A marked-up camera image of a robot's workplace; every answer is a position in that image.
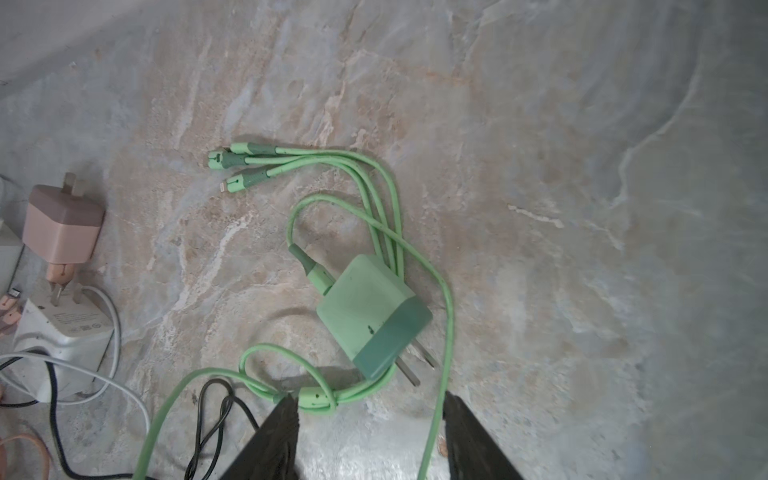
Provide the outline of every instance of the white cable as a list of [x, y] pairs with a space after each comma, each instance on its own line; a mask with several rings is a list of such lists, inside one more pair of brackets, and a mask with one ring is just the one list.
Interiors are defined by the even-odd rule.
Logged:
[[144, 404], [144, 402], [141, 401], [138, 395], [134, 393], [133, 390], [129, 389], [127, 386], [124, 386], [116, 381], [114, 381], [111, 378], [108, 378], [106, 376], [103, 376], [100, 373], [92, 372], [89, 369], [85, 369], [79, 365], [75, 365], [74, 363], [67, 362], [62, 359], [57, 359], [52, 356], [47, 355], [39, 355], [37, 353], [29, 353], [29, 352], [15, 352], [15, 353], [2, 353], [0, 354], [0, 360], [3, 359], [14, 359], [16, 357], [20, 356], [23, 359], [38, 359], [43, 360], [45, 362], [53, 363], [58, 366], [63, 366], [68, 369], [77, 370], [78, 372], [85, 373], [86, 375], [91, 375], [96, 377], [97, 379], [101, 380], [102, 382], [106, 382], [109, 385], [112, 385], [114, 388], [121, 390], [125, 395], [131, 397], [131, 400], [136, 402], [137, 405], [139, 405], [139, 409], [141, 409], [141, 414], [144, 416], [144, 423], [147, 426], [147, 432], [149, 432], [149, 425], [151, 424], [151, 419], [149, 416], [149, 410], [147, 410], [147, 406]]
[[[113, 379], [114, 374], [118, 370], [118, 361], [120, 359], [120, 346], [122, 342], [121, 330], [120, 330], [120, 319], [118, 318], [118, 311], [114, 308], [114, 304], [112, 303], [112, 300], [110, 300], [109, 296], [107, 296], [107, 294], [104, 293], [102, 290], [99, 290], [95, 286], [83, 286], [83, 290], [90, 290], [91, 292], [99, 295], [101, 299], [104, 301], [104, 303], [107, 304], [109, 315], [112, 318], [112, 323], [114, 325], [114, 336], [113, 336], [113, 342], [112, 342], [112, 367], [110, 367], [109, 369], [108, 377]], [[17, 389], [21, 393], [25, 393], [31, 397], [35, 396], [33, 393], [29, 392], [29, 390], [27, 390], [21, 383], [18, 383], [8, 378], [6, 374], [4, 374], [3, 372], [0, 372], [0, 379], [8, 383], [13, 388]], [[109, 384], [105, 383], [104, 385], [101, 386], [101, 388], [96, 393], [94, 393], [91, 396], [88, 396], [80, 400], [70, 400], [70, 401], [62, 400], [58, 402], [58, 404], [59, 405], [82, 405], [83, 403], [90, 402], [91, 400], [100, 396], [102, 393], [104, 393], [104, 390], [106, 390], [107, 387], [109, 387]]]

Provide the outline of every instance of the marble surface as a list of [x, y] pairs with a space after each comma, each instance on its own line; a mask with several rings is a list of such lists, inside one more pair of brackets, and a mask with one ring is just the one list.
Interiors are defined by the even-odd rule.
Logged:
[[[243, 139], [364, 151], [451, 285], [450, 388], [524, 477], [765, 478], [766, 31], [766, 4], [746, 0], [189, 2], [0, 100], [2, 215], [20, 231], [31, 186], [66, 171], [106, 205], [80, 278], [118, 305], [118, 376], [152, 410], [256, 342], [345, 385], [353, 366], [284, 229], [300, 198], [354, 185], [308, 167], [223, 195], [205, 163]], [[296, 238], [334, 273], [372, 251], [330, 206]], [[16, 283], [43, 269], [27, 252]], [[435, 314], [419, 338], [442, 354], [439, 290], [412, 260], [406, 276]], [[415, 478], [437, 374], [406, 360], [419, 389], [398, 374], [302, 416], [303, 478]], [[306, 382], [276, 356], [250, 368]], [[153, 476], [182, 476], [202, 382]], [[271, 410], [239, 391], [257, 418]], [[46, 412], [0, 412], [0, 435], [30, 428], [50, 447]], [[233, 415], [218, 472], [251, 434]], [[143, 423], [120, 393], [60, 416], [78, 472], [132, 470]], [[36, 453], [11, 454], [12, 478], [30, 478]], [[448, 478], [437, 453], [429, 477]]]

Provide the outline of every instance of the green power adapter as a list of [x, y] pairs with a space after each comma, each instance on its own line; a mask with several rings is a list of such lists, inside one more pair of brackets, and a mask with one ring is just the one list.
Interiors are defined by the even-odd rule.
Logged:
[[368, 380], [378, 379], [432, 319], [426, 304], [375, 255], [358, 255], [334, 281], [296, 244], [288, 250], [324, 295], [317, 315]]

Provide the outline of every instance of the black cable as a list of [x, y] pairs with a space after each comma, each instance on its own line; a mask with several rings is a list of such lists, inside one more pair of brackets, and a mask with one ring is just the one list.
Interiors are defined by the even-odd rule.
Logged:
[[[41, 353], [39, 351], [32, 350], [32, 353]], [[11, 365], [12, 363], [16, 363], [17, 361], [21, 360], [22, 358], [20, 356], [14, 357], [12, 359], [8, 359], [5, 362], [0, 365], [0, 370], [3, 370], [5, 367]], [[24, 407], [33, 406], [37, 403], [37, 400], [30, 400], [29, 402], [22, 402], [22, 403], [0, 403], [0, 409], [23, 409]]]
[[[208, 387], [213, 385], [214, 383], [217, 383], [223, 386], [227, 390], [227, 396], [225, 396], [221, 400], [221, 407], [219, 409], [219, 419], [216, 421], [214, 426], [208, 431], [208, 433], [205, 436], [202, 436], [203, 425], [205, 423], [205, 415], [204, 415], [205, 414], [205, 394], [206, 394], [206, 391], [208, 390]], [[258, 430], [259, 424], [257, 423], [256, 419], [253, 417], [253, 414], [251, 414], [245, 402], [243, 402], [243, 400], [235, 396], [234, 389], [232, 388], [232, 385], [229, 384], [229, 382], [223, 379], [210, 379], [207, 382], [205, 382], [205, 385], [203, 385], [203, 388], [200, 389], [200, 397], [197, 400], [197, 427], [195, 428], [194, 454], [192, 455], [192, 458], [190, 459], [190, 462], [187, 465], [187, 470], [184, 473], [184, 480], [192, 480], [195, 472], [197, 471], [197, 464], [200, 462], [200, 454], [203, 451], [203, 447], [206, 445], [208, 440], [210, 440], [211, 437], [214, 436], [214, 433], [218, 432], [219, 435], [217, 436], [217, 440], [216, 440], [216, 450], [214, 451], [214, 456], [211, 458], [210, 465], [208, 466], [208, 470], [205, 472], [205, 475], [203, 475], [203, 478], [201, 480], [208, 480], [210, 475], [214, 472], [216, 463], [219, 460], [219, 454], [221, 453], [221, 444], [224, 438], [224, 421], [227, 419], [228, 415], [230, 414], [230, 411], [232, 410], [232, 405], [234, 403], [236, 403], [243, 410], [246, 417], [248, 417], [248, 421], [250, 422], [251, 426], [253, 426], [253, 429]]]
[[[51, 422], [51, 433], [53, 434], [54, 443], [56, 444], [56, 452], [58, 453], [58, 460], [61, 463], [61, 469], [69, 478], [75, 478], [76, 480], [112, 480], [113, 478], [131, 478], [134, 476], [132, 473], [116, 473], [113, 475], [80, 475], [77, 472], [73, 472], [69, 468], [67, 463], [67, 457], [64, 455], [64, 447], [61, 446], [61, 436], [58, 432], [58, 423], [56, 422], [56, 402], [58, 401], [58, 382], [56, 381], [56, 372], [54, 371], [53, 364], [46, 362], [48, 367], [48, 376], [51, 379], [51, 410], [49, 419]], [[155, 480], [152, 477], [146, 477], [147, 480]]]

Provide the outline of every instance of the marble floor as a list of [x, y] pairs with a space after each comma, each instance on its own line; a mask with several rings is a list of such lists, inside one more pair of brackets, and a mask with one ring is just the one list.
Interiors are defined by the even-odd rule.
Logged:
[[[0, 99], [2, 216], [20, 232], [32, 185], [88, 182], [107, 214], [79, 277], [116, 302], [118, 378], [152, 411], [187, 372], [233, 368], [257, 342], [344, 385], [353, 365], [284, 230], [302, 197], [354, 200], [355, 185], [307, 167], [224, 195], [206, 155], [245, 139], [366, 152], [450, 283], [450, 389], [527, 480], [768, 478], [766, 5], [186, 2]], [[297, 226], [334, 273], [372, 252], [333, 207]], [[16, 284], [32, 291], [44, 268], [25, 253]], [[406, 279], [441, 355], [445, 302], [412, 259]], [[302, 416], [303, 478], [415, 478], [438, 374], [405, 358], [421, 387], [398, 374]], [[252, 367], [305, 378], [276, 356]], [[183, 476], [202, 382], [171, 411], [156, 478]], [[258, 419], [271, 410], [238, 391]], [[122, 394], [60, 418], [76, 471], [133, 470], [143, 422]], [[251, 435], [231, 418], [217, 472]], [[46, 419], [44, 405], [2, 411], [0, 435], [21, 425], [51, 448]], [[10, 453], [11, 478], [32, 478], [36, 452]], [[437, 452], [429, 477], [449, 477]]]

